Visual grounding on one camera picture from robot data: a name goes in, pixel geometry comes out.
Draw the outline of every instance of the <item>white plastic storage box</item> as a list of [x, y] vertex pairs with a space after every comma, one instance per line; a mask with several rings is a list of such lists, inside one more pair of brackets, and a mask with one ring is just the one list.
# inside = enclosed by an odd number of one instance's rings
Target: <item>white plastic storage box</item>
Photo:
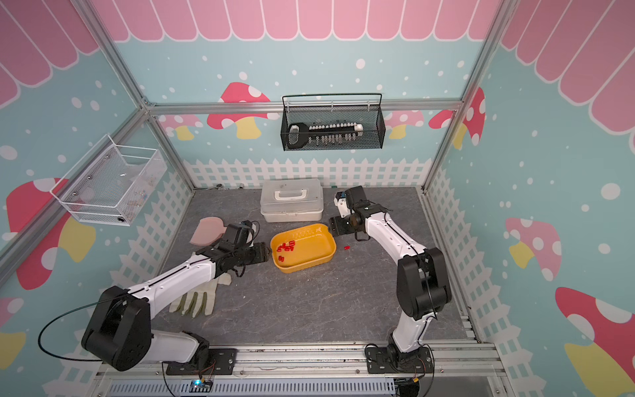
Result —
[[267, 222], [320, 220], [323, 210], [319, 179], [268, 180], [262, 186], [260, 213]]
[[157, 149], [116, 145], [105, 135], [51, 194], [80, 222], [130, 226], [167, 168]]

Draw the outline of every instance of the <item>box lid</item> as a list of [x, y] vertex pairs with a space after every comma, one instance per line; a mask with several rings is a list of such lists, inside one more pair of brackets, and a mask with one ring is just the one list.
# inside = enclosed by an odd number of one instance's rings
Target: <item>box lid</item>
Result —
[[262, 186], [262, 213], [307, 213], [323, 209], [319, 179], [267, 180]]

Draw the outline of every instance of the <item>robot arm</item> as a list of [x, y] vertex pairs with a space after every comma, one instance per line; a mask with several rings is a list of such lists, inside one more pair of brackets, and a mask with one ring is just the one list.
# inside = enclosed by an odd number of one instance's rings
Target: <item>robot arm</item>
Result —
[[88, 323], [83, 348], [125, 371], [138, 363], [176, 361], [203, 369], [209, 343], [193, 333], [171, 333], [150, 329], [156, 314], [179, 296], [237, 267], [266, 262], [271, 250], [253, 243], [257, 231], [249, 221], [229, 225], [212, 245], [159, 276], [127, 290], [112, 286]]
[[402, 366], [417, 356], [429, 323], [452, 299], [443, 254], [417, 243], [387, 213], [355, 186], [335, 195], [340, 216], [331, 218], [334, 235], [365, 232], [377, 240], [397, 264], [397, 298], [403, 312], [389, 341], [394, 362]]

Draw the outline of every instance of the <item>storage box handle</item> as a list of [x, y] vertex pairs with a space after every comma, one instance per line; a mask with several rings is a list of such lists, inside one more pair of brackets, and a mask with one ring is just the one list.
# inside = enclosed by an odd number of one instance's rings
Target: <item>storage box handle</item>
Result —
[[281, 197], [280, 191], [276, 191], [274, 193], [274, 197], [276, 198], [276, 200], [280, 200], [280, 201], [301, 200], [307, 197], [307, 189], [302, 189], [301, 191], [290, 191], [285, 193], [300, 193], [300, 194], [298, 196]]

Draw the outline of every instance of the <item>wire mesh basket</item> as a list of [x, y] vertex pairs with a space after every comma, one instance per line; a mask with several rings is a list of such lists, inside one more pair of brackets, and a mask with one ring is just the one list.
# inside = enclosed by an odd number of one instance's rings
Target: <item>wire mesh basket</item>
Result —
[[80, 222], [130, 226], [167, 169], [158, 149], [116, 145], [105, 135], [50, 192]]
[[380, 93], [287, 95], [282, 101], [280, 136], [286, 151], [384, 146]]

